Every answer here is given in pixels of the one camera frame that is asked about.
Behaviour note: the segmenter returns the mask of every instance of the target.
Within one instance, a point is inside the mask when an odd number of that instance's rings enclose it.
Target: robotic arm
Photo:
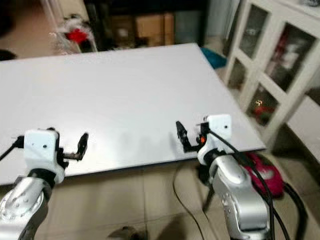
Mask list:
[[[29,130],[18,138],[20,144],[13,146],[24,148],[28,176],[18,177],[14,189],[0,202],[0,240],[34,239],[47,216],[53,187],[64,180],[69,164],[64,159],[82,160],[88,137],[87,133],[82,135],[76,153],[64,153],[54,128]]]
[[[232,240],[266,240],[270,237],[268,205],[252,186],[247,170],[240,166],[229,148],[221,143],[209,130],[225,139],[231,137],[229,115],[208,116],[200,124],[198,145],[191,146],[184,126],[177,121],[177,134],[185,152],[197,151],[207,179],[219,195],[228,233]]]

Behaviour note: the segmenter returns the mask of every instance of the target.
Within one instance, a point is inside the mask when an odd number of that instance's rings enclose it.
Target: cardboard box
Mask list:
[[[135,22],[138,37],[147,38],[149,47],[175,43],[172,13],[141,15],[135,18]]]

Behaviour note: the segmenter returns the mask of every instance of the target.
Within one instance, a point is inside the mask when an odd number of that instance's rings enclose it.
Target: red object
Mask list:
[[[275,108],[274,107],[269,107],[269,106],[257,106],[254,108],[254,114],[256,116],[259,116],[263,113],[273,113],[275,111]]]
[[[280,175],[278,169],[273,166],[271,163],[265,164],[260,156],[254,153],[247,153],[247,156],[254,162],[255,168],[260,173],[262,178],[264,179],[266,185],[270,189],[270,192],[273,197],[280,197],[284,193],[284,181]],[[249,166],[245,166],[245,169],[248,170],[251,180],[255,183],[255,185],[266,194],[266,190],[262,185],[261,181],[258,179],[256,174],[252,171]]]
[[[288,29],[285,29],[280,37],[280,40],[275,48],[273,60],[278,61],[282,58],[283,54],[285,53],[286,44],[288,40]]]
[[[87,40],[87,34],[85,32],[80,31],[79,28],[74,29],[73,31],[66,34],[66,37],[69,40],[72,40],[76,42],[77,44],[80,44]]]

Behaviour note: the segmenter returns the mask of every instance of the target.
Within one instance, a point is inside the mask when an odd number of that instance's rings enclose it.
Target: blue cloth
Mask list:
[[[213,69],[222,68],[227,64],[227,59],[208,48],[201,47],[203,55],[206,57]]]

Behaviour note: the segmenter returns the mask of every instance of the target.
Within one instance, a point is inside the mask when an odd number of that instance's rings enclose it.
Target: vacuum hose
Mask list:
[[[307,215],[307,211],[305,209],[305,205],[302,202],[299,195],[296,193],[296,191],[287,182],[284,182],[284,191],[287,194],[289,194],[289,196],[294,201],[294,203],[298,209],[299,222],[298,222],[298,228],[297,228],[296,234],[295,234],[295,239],[302,240],[302,239],[304,239],[304,235],[305,235],[306,227],[307,227],[307,221],[308,221],[308,215]]]

